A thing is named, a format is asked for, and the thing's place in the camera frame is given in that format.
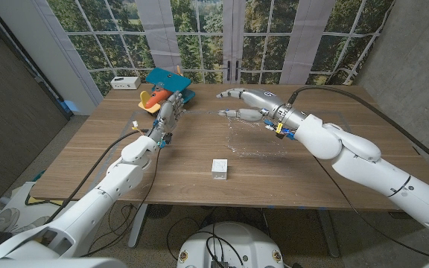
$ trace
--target white electrical box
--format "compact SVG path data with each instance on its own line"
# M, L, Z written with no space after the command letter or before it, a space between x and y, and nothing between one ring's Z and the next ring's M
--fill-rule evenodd
M228 159L213 159L212 176L213 179L227 179Z
M140 77L114 77L110 81L113 89L137 89L140 83Z

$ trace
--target gray wall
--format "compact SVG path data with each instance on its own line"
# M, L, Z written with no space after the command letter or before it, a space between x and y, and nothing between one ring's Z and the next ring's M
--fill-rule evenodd
M429 147L429 1L395 3L355 83Z
M95 103L64 57L31 0L0 0L0 17L75 115L90 115Z

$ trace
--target table leg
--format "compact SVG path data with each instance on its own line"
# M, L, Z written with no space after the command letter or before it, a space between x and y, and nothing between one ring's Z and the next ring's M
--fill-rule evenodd
M140 235L142 234L143 222L147 213L147 204L139 206L139 212L135 216L132 225L132 231L130 232L130 238L128 239L128 246L134 248L139 243Z
M327 243L328 253L333 258L340 257L337 238L335 238L334 227L332 226L331 215L327 210L318 210L320 227L324 233L325 242Z

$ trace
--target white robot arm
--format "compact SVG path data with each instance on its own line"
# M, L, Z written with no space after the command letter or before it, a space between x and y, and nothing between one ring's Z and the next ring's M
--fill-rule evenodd
M181 108L181 94L175 92L162 105L153 128L122 150L121 158L110 165L107 175L97 186L56 220L3 242L0 259L57 259L86 254L91 243L89 234L110 206L141 182L144 170L150 166L148 154L155 153L164 145L164 138L171 137Z
M295 131L294 137L318 159L331 159L340 175L374 189L429 229L429 185L381 158L371 141L343 131L334 124L323 124L315 115L306 115L282 102L271 92L260 89L230 89L217 97L244 100L259 110L222 110L220 115L257 121L261 117L277 121L271 129Z

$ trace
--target wire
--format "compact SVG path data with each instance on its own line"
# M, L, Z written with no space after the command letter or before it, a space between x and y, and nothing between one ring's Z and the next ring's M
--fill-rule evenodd
M111 230L111 232L107 232L107 233L105 233L105 234L103 234L103 235L101 235L100 237L98 237L97 239L95 239L93 242L92 242L92 244L90 245L90 247L89 247L89 252L90 252L90 249L92 249L92 247L95 245L95 243L97 243L97 241L99 241L102 237L105 237L105 236L107 236L107 235L110 235L110 234L115 234L115 235L117 235L117 238L119 238L121 235L123 235L123 233L125 232L125 230L121 233L121 234L117 234L116 233L116 231L117 230L119 230L127 221L128 221L128 219L129 219L129 217L130 217L130 215L132 214L132 208L134 207L134 205L132 205L132 204L130 204L130 205L125 205L122 209L124 209L125 207L127 207L127 206L129 206L130 207L130 211L129 211L129 214L125 217L125 220L124 220L124 222L119 226L119 227L117 227L117 229L115 229L115 230Z
M86 174L86 176L82 179L82 181L79 183L79 185L72 191L72 194L67 197L66 200L64 200L63 204L52 214L51 217L49 217L48 220L45 221L44 224L50 223L68 204L71 202L72 198L75 196L75 194L80 190L82 185L86 182L86 180L89 178L90 174L94 171L94 169L98 166L98 164L102 161L102 159L105 157L105 155L109 152L109 150L114 147L117 143L119 143L124 138L133 135L135 133L139 133L140 130L132 131L131 133L125 134L122 137L118 138L116 141L114 141L110 146L108 146L107 149L105 149L104 153L102 153L101 157L98 158L96 163L92 166L92 168L89 170L89 172Z
M351 98L353 100L356 100L357 102L359 102L360 104L362 104L366 108L368 108L370 111L374 112L376 115L378 115L381 118L383 118L388 124L391 124L392 126L394 126L399 132L401 132L401 134L405 135L405 137L409 138L416 146L418 146L420 149L422 149L425 153L427 153L429 155L429 149L426 146L424 146L423 143L421 143L418 139L416 139L411 134L409 134L409 132L407 132L403 127L400 127L399 124L397 124L396 122L394 122L392 119L390 119L384 113L382 113L377 108L375 108L374 106L372 106L372 104L367 103L362 98L358 97L357 95L353 95L352 93L345 92L345 91L343 91L341 89L336 89L336 88L331 87L331 86L303 86L300 89L297 89L290 96L290 98L289 98L289 100L287 102L290 103L290 104L293 104L294 101L297 98L297 95L300 92L303 92L303 91L309 90L309 89L321 89L321 90L326 90L326 91L330 91L330 92L335 92L335 93L347 96L347 97L349 97L349 98Z
M267 235L271 237L271 231L269 230L269 225L267 225L266 214L264 213L264 210L262 208L261 208L261 212L262 212L262 217L264 218L264 223L266 223Z
M179 219L178 221L176 221L176 222L175 222L175 223L174 223L174 224L169 228L168 233L167 233L167 237L166 237L167 248L168 248L168 251L170 252L171 257L173 257L173 258L175 259L175 261L178 261L178 258L177 258L177 257L175 257L175 255L171 252L170 244L168 243L168 238L169 238L169 236L170 236L170 232L171 232L171 230L173 229L173 227L175 227L175 225L176 225L176 224L181 223L183 220L192 220L194 223L196 223L196 225L197 225L198 229L200 229L200 224L198 224L198 222L197 222L194 218L192 218L192 217L184 217L184 218L181 218L181 219Z
M213 223L213 236L215 235L215 224ZM214 251L214 256L216 257L216 240L213 239L213 251Z
M239 255L239 253L238 253L238 251L228 242L228 241L226 241L226 240L224 240L223 238L221 238L221 237L218 237L217 235L215 235L215 234L213 234L212 232L208 232L208 231L198 231L198 232L196 232L195 234L202 234L202 233L205 233L205 234L211 234L213 237L216 237L217 239L220 239L220 240L222 240L224 243L226 243L226 245L228 245L234 252L235 252L235 254L238 256L238 259L239 259L239 261L241 262L241 266L242 267L244 267L244 263L243 263L243 260L241 259L241 256Z
M210 236L210 237L208 237L206 239L206 249L208 250L209 255L212 257L212 260L214 262L216 262L217 266L224 267L224 265L221 262L219 262L219 260L217 259L216 252L213 255L212 251L209 249L209 240L212 239L212 238L213 238L213 249L216 250L216 248L215 248L216 240L215 240L215 236L214 235L212 235L212 236Z
M350 202L349 198L347 198L346 194L342 191L342 188L340 188L340 186L337 184L337 182L334 180L334 178L332 178L332 176L327 172L327 170L324 168L324 166L322 166L319 162L319 159L317 159L317 157L314 156L314 158L316 159L317 163L319 164L319 166L327 173L328 177L331 178L332 182L335 184L335 186L337 186L337 188L339 189L340 193L343 195L343 197L347 200L347 203L350 205L350 207L355 211L355 213L370 227L372 227L374 230L376 230L380 235L383 235L385 238L390 239L391 241L397 243L400 246L404 246L405 248L409 249L409 250L413 250L414 252L417 252L419 254L425 255L427 257L429 257L428 253L425 253L423 251L420 251L418 249L415 249L411 246L405 245L402 242L384 234L382 231L380 231L379 229L377 229L377 227L373 226L371 223L369 223L368 220L366 220L362 215L360 215L360 213L358 213L357 209L355 209L355 207L352 205L352 203Z
M132 205L132 204L129 204L129 205L124 205L121 209L120 209L120 213L122 214L122 216L124 217L124 219L125 219L125 221L124 221L124 223L126 223L127 221L128 221L128 218L129 218L129 216L130 216L130 213L132 213L132 208L134 207L134 205ZM127 215L127 216L125 216L125 214L124 214L124 208L130 208L130 210L129 210L129 214ZM112 231L114 234L116 234L116 235L119 235L119 234L117 234L116 233L116 231L117 230L119 230L121 227L122 227L122 225L120 225L119 227L117 227L116 229L114 229L113 227L112 227L112 224L111 224L111 220L110 220L110 215L111 215L111 213L112 213L112 209L113 209L113 205L112 205L112 208L110 209L110 211L109 211L109 217L108 217L108 220L109 220L109 229L110 229L110 231Z
M158 153L157 153L157 155L156 155L155 173L154 173L154 175L153 175L153 179L152 179L152 182L151 182L151 184L150 184L150 187L148 188L148 192L147 192L147 194L146 194L146 195L145 195L145 197L143 198L142 202L140 202L140 206L142 206L142 205L143 205L143 203L145 202L145 200L146 200L146 199L147 199L147 197L148 197L148 194L150 194L150 191L152 190L153 183L155 182L155 178L156 178L156 171L158 170L158 158L159 158L159 156L160 156L160 151L161 151L161 150L162 150L162 149L160 148L160 149L159 149L159 151L158 151ZM94 253L96 253L96 252L99 252L99 251L101 251L101 250L107 249L107 248L109 248L109 247L111 247L111 246L116 245L118 242L120 242L120 241L125 237L125 235L127 234L127 231L128 231L128 229L129 229L129 227L132 225L133 221L135 220L135 218L136 218L136 216L137 216L138 212L139 212L139 210L137 209L137 211L136 211L135 215L133 216L132 220L130 221L130 223L127 225L127 227L125 228L125 230L121 233L121 235L117 236L117 238L116 238L116 239L112 240L112 241L111 241L110 243L108 243L107 245L102 246L101 248L94 250L93 252L89 252L89 253L87 253L87 254L82 255L81 257L87 257L87 256L90 256L90 255L93 255L93 254L94 254Z

